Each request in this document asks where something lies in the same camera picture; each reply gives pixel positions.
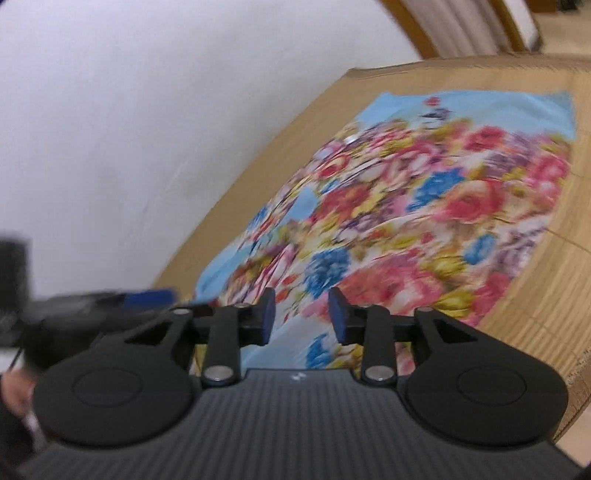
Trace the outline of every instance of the floral cloth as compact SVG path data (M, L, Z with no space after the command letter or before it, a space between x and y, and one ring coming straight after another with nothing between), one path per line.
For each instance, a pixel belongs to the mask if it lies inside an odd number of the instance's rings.
M353 304L431 305L477 326L543 233L573 138L567 94L384 93L208 266L196 300L275 289L271 341L245 349L245 367L357 368L362 348L330 327L333 286Z

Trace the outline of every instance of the black circular base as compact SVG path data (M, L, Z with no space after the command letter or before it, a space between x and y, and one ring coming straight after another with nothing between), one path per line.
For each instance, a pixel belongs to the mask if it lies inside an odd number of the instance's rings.
M442 348L417 367L405 399L423 425L451 440L514 447L551 436L568 395L547 365L473 342Z
M35 388L41 426L69 443L117 447L156 436L189 409L189 376L148 345L87 351L51 368Z

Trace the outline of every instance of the ribbed black surface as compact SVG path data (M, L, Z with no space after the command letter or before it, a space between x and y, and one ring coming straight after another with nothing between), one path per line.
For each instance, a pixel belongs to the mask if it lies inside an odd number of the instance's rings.
M561 480L579 468L549 443L511 452L453 445L418 426L396 393L347 371L251 371L209 390L177 427L117 451L54 444L30 480Z

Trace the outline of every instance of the floral pattern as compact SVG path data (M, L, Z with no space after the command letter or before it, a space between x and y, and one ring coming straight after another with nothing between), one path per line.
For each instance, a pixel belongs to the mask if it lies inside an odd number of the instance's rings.
M326 326L300 338L292 367L360 364L362 348L329 332L330 287L353 304L395 314L431 305L477 326L527 263L569 173L570 138L476 124L452 99L347 125L234 243L247 255L224 277L220 304L253 302L273 287L276 330ZM397 348L402 373L410 371Z

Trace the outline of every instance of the white logo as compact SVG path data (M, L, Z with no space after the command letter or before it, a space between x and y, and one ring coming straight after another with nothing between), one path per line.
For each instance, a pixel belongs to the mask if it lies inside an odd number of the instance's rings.
M306 378L306 374L303 374L302 372L296 373L295 375L291 376L291 379L296 382L301 382L305 378Z

